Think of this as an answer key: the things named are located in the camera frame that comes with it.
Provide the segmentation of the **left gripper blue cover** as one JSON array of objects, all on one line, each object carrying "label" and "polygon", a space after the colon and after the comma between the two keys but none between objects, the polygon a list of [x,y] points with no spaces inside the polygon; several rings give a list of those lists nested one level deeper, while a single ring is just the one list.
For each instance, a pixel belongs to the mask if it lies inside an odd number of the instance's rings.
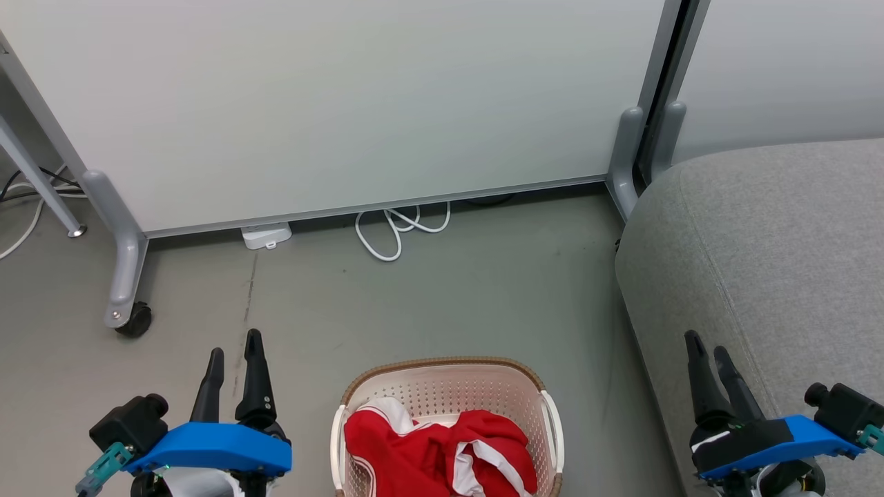
[{"label": "left gripper blue cover", "polygon": [[[261,331],[249,329],[244,350],[247,370],[241,401],[235,409],[238,422],[275,422],[269,366]],[[145,456],[132,460],[126,471],[133,476],[163,472],[169,491],[189,489],[195,482],[218,477],[231,496],[269,496],[269,487],[293,466],[293,450],[282,438],[246,425],[219,422],[219,396],[224,383],[224,350],[209,354],[207,371],[197,390],[190,422],[167,432]]]}]

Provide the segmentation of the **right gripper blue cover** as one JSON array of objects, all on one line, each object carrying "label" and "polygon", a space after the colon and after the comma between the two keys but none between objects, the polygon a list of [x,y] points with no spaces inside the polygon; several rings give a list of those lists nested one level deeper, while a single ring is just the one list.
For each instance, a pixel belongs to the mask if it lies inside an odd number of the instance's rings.
[{"label": "right gripper blue cover", "polygon": [[713,350],[713,357],[718,377],[729,397],[729,401],[726,400],[711,370],[709,353],[697,331],[688,330],[683,338],[688,355],[695,424],[698,427],[726,427],[733,420],[733,412],[740,422],[752,422],[745,427],[720,432],[691,446],[698,478],[708,483],[719,483],[733,474],[747,475],[790,460],[816,456],[855,459],[865,453],[862,447],[827,430],[807,416],[764,420],[760,405],[739,374],[726,347],[717,346]]}]

